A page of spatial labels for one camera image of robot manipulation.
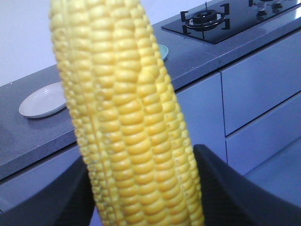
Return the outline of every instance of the yellow corn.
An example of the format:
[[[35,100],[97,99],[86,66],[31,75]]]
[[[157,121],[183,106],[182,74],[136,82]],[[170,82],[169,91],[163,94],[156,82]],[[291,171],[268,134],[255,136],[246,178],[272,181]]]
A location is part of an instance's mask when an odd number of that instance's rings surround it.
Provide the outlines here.
[[[139,0],[52,0],[57,66],[105,226],[201,226],[186,123]]]

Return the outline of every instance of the floor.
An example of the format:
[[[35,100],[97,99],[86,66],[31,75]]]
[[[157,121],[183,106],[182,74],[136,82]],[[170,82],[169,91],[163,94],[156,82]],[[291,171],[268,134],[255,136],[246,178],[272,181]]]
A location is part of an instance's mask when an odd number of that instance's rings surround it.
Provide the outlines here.
[[[301,207],[301,137],[247,173],[246,178]],[[102,226],[96,209],[90,226]]]
[[[92,219],[90,222],[90,226],[103,226],[96,208],[94,209],[94,213],[93,213],[93,216],[92,216]]]

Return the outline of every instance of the corn on the cob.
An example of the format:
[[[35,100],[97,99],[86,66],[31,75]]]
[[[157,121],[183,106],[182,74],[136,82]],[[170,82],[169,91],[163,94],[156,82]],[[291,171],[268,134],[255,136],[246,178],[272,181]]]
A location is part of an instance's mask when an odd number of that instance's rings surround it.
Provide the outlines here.
[[[52,0],[50,17],[103,224],[203,225],[186,123],[139,0]]]

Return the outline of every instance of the cabinet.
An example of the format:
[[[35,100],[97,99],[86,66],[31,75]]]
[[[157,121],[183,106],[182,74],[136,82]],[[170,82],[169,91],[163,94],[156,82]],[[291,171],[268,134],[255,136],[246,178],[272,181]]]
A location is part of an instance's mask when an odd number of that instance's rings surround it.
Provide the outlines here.
[[[226,135],[301,90],[301,32],[221,70]]]
[[[226,161],[219,73],[198,81],[177,93],[193,144],[205,144]]]
[[[301,32],[177,92],[193,144],[246,174],[301,137]]]
[[[79,147],[74,143],[7,178],[0,183],[0,210],[6,212],[45,189],[79,157]]]
[[[228,164],[245,174],[301,136],[301,32],[220,70]]]

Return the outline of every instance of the white wall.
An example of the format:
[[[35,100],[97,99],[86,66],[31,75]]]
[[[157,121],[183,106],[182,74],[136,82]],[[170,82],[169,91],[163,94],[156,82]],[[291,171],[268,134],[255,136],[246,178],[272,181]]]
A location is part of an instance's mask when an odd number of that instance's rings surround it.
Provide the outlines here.
[[[142,0],[152,24],[205,0]],[[2,0],[0,86],[54,65],[49,32],[50,0]]]

